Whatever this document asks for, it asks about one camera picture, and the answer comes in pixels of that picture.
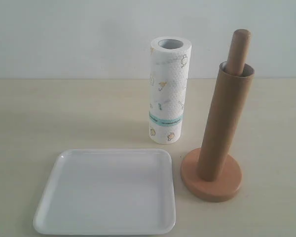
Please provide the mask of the printed white paper towel roll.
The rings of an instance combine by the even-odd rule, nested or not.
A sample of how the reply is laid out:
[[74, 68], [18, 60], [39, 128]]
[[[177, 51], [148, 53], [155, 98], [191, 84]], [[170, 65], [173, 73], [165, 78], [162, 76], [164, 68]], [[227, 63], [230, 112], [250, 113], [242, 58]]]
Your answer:
[[171, 144], [181, 136], [191, 42], [158, 37], [150, 45], [149, 137]]

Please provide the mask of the brown cardboard tube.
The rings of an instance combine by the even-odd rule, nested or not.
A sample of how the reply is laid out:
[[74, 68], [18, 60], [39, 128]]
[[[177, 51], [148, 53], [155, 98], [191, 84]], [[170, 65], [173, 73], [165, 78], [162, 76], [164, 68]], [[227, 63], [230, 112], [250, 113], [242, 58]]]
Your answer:
[[221, 63], [199, 155], [199, 176], [209, 182], [222, 172], [255, 73], [248, 64], [239, 76], [225, 68]]

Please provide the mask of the wooden paper towel holder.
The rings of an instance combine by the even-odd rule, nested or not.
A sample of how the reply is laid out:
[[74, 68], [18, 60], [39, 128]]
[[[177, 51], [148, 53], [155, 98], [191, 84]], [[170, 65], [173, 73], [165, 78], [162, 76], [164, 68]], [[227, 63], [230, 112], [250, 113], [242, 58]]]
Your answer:
[[[249, 49], [251, 33], [238, 29], [233, 33], [226, 62], [226, 72], [239, 76], [243, 72]], [[239, 190], [242, 172], [237, 161], [227, 155], [222, 172], [217, 180], [203, 180], [198, 171], [201, 148], [189, 152], [181, 164], [181, 177], [185, 186], [197, 197], [209, 202], [222, 202], [233, 198]]]

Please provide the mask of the white square plastic tray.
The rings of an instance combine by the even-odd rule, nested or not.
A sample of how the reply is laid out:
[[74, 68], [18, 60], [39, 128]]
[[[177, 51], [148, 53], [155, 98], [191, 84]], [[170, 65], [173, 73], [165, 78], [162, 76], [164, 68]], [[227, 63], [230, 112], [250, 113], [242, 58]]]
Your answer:
[[72, 149], [56, 159], [34, 229], [43, 235], [142, 236], [176, 222], [170, 154], [162, 149]]

